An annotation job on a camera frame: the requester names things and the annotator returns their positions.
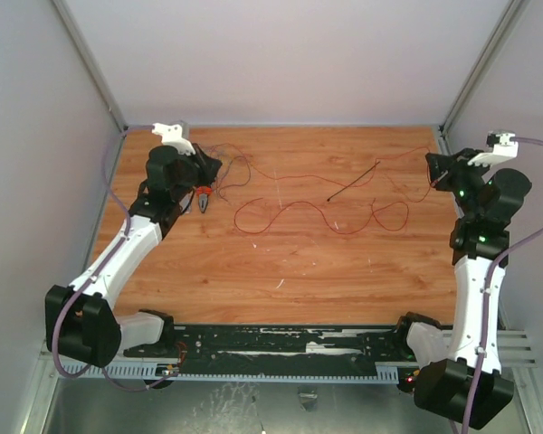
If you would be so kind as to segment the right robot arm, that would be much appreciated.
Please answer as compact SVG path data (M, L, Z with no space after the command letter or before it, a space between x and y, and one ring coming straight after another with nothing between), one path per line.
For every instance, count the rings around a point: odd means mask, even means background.
M462 213L450 237L457 286L451 340L444 340L437 321L409 312L399 319L392 346L398 357L418 364L415 405L467 432L484 428L514 395L497 348L499 295L509 263L507 228L532 183L511 168L485 179L492 162L471 148L428 153L425 160L431 187L452 193Z

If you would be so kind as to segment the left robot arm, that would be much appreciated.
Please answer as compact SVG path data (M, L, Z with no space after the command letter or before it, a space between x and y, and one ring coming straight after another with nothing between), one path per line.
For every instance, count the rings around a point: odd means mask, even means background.
M142 309L117 317L113 308L142 260L168 235L194 195L211 186L222 162L199 145L156 146L148 153L146 177L124 222L100 256L70 285L55 285L45 297L48 350L96 367L127 349L145 345L154 355L171 354L176 334L171 316Z

